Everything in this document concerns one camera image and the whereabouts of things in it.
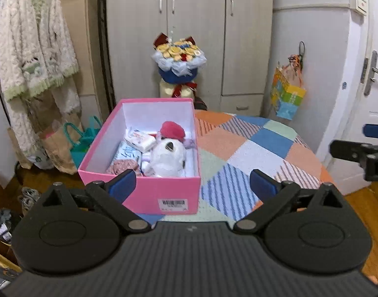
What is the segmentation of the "floral pink cloth scrunchie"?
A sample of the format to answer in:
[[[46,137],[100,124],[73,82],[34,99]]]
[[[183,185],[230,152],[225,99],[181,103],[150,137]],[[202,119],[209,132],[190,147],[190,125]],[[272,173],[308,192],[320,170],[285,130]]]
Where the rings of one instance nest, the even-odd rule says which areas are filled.
[[[141,171],[139,164],[137,163],[136,160],[128,159],[128,160],[114,160],[111,165],[108,167],[106,170],[106,174],[112,174],[112,175],[119,175],[126,170],[133,170],[134,173],[137,176],[141,176]]]

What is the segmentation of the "blue white tissue pack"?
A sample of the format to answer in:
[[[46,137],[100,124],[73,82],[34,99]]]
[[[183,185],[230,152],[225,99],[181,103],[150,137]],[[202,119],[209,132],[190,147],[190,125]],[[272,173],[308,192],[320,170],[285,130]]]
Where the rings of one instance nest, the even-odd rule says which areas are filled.
[[[117,151],[112,159],[112,163],[117,160],[134,160],[139,165],[141,164],[142,153],[130,146],[127,142],[122,141],[118,145]]]

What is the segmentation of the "small white tissue pack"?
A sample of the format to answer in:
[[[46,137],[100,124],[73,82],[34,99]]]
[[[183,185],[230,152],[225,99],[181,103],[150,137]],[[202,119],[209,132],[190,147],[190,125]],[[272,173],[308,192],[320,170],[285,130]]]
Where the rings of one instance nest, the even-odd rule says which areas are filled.
[[[125,134],[125,141],[141,153],[150,151],[157,143],[154,136],[138,129],[129,129]]]

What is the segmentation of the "white plush toy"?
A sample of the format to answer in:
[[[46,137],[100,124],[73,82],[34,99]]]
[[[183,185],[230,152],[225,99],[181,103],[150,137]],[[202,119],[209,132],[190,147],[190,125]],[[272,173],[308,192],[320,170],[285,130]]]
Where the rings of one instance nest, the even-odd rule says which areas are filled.
[[[145,176],[159,178],[181,177],[185,168],[186,149],[182,142],[164,138],[151,150]]]

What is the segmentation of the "pink fluffy pompom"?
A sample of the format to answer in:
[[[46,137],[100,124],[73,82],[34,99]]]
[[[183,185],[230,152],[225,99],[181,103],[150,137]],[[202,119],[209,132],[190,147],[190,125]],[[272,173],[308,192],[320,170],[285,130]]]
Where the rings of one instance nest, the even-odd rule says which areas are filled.
[[[185,139],[185,131],[182,126],[174,121],[165,121],[160,128],[160,136],[163,138],[171,138],[183,142]]]

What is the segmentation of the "white door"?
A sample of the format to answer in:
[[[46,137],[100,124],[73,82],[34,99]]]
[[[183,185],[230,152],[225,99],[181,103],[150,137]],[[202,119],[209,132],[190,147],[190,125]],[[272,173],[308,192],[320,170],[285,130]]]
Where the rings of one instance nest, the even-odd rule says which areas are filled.
[[[368,0],[368,7],[365,64],[355,100],[348,106],[345,124],[334,139],[378,145],[378,138],[363,134],[366,124],[378,125],[378,0]]]

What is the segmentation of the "teal bag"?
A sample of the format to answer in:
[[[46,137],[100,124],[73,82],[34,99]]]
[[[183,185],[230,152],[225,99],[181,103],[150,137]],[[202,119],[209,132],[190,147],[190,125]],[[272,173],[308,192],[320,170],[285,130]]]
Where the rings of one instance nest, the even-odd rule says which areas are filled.
[[[64,124],[64,134],[71,145],[69,152],[77,169],[79,169],[82,160],[102,127],[102,122],[95,115],[90,117],[89,123],[90,127],[85,131],[80,131],[73,123],[67,122]],[[69,127],[79,135],[78,141],[72,140],[69,136],[67,130]]]

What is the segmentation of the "patchwork tablecloth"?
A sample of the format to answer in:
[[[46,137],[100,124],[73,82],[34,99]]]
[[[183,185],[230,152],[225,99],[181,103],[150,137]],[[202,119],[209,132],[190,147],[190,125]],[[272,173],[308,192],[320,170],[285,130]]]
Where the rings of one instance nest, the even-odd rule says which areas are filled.
[[[158,221],[235,221],[261,206],[251,191],[253,169],[281,182],[294,181],[303,188],[332,182],[320,160],[297,132],[277,121],[212,111],[196,111],[201,187],[194,215],[143,215]]]

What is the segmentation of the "brown paper bag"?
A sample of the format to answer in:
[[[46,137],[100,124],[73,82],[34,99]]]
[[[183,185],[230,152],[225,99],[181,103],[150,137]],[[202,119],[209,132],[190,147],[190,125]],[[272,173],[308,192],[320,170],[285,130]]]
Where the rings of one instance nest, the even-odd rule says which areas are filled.
[[[70,153],[71,144],[65,136],[61,121],[54,119],[38,135],[54,167],[66,174],[76,174],[77,168]]]

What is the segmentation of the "colourful paper gift bag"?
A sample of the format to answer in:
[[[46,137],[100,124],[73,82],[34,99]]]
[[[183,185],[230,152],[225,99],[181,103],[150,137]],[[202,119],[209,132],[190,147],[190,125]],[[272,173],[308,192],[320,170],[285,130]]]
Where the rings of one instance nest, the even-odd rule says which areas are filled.
[[[305,95],[306,89],[299,68],[290,64],[275,69],[270,98],[277,117],[291,121]]]

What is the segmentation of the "flower bouquet blue wrap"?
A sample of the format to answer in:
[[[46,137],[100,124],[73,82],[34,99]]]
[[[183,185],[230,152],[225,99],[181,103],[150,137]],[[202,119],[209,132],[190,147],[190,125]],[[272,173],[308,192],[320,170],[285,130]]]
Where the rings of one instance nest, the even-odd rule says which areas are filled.
[[[195,39],[189,36],[174,40],[159,34],[153,43],[151,56],[161,77],[159,95],[162,98],[189,98],[194,100],[198,84],[195,79],[207,59]]]

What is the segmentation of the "white fluffy cardigan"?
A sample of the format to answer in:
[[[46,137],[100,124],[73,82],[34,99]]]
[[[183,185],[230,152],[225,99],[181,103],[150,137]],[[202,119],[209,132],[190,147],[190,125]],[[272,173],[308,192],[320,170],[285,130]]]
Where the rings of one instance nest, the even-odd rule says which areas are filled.
[[[0,1],[0,87],[20,150],[43,153],[28,106],[50,93],[60,113],[78,113],[79,64],[60,0]]]

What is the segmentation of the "grey wardrobe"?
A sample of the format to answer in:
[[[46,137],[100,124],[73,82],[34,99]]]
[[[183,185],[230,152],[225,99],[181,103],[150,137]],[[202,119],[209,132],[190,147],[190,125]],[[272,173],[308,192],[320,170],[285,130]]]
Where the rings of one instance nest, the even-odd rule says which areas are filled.
[[[152,59],[160,34],[192,38],[207,59],[193,76],[211,110],[258,116],[265,93],[273,0],[106,0],[115,100],[159,97]]]

